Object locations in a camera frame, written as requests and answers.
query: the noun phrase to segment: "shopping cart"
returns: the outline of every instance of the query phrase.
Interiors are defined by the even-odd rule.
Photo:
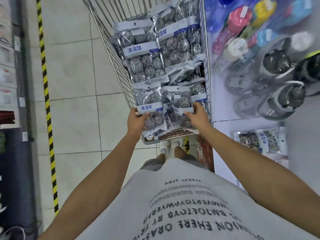
[[[98,28],[103,45],[111,61],[112,67],[115,71],[116,77],[119,81],[129,108],[135,107],[134,95],[132,92],[129,73],[123,67],[121,59],[118,57],[116,50],[110,43],[110,37],[114,34],[112,29],[113,24],[115,22],[131,20],[139,16],[146,15],[156,5],[165,3],[167,1],[168,0],[83,0]],[[200,67],[200,70],[202,73],[201,75],[205,77],[209,115],[210,118],[212,118],[210,66],[208,60],[209,55],[204,0],[200,0],[199,2],[199,12],[201,20],[201,39],[204,52],[206,54],[206,59],[204,60],[203,65]],[[183,131],[183,129],[178,129],[177,127],[176,130],[158,137],[158,139],[150,137],[143,138],[142,140],[144,144],[154,144],[160,141],[183,137],[190,134],[193,133],[190,131]]]

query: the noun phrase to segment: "white lid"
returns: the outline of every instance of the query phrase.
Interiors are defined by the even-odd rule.
[[[310,48],[315,40],[314,35],[304,31],[295,33],[291,37],[291,46],[298,52],[305,51]]]
[[[245,39],[235,38],[223,52],[223,58],[227,61],[234,62],[242,57],[248,50],[248,43]]]

